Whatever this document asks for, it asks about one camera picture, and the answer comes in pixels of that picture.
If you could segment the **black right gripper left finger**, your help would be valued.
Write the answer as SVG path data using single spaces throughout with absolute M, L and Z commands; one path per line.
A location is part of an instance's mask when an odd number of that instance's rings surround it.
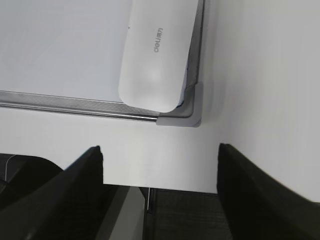
M 2 240 L 94 240 L 100 227 L 103 155 L 89 148 L 48 183 L 0 213 Z

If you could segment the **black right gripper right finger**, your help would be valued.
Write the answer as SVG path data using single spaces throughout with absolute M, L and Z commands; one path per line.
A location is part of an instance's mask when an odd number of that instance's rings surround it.
M 235 240 L 318 240 L 320 205 L 269 176 L 230 144 L 218 148 L 217 194 Z

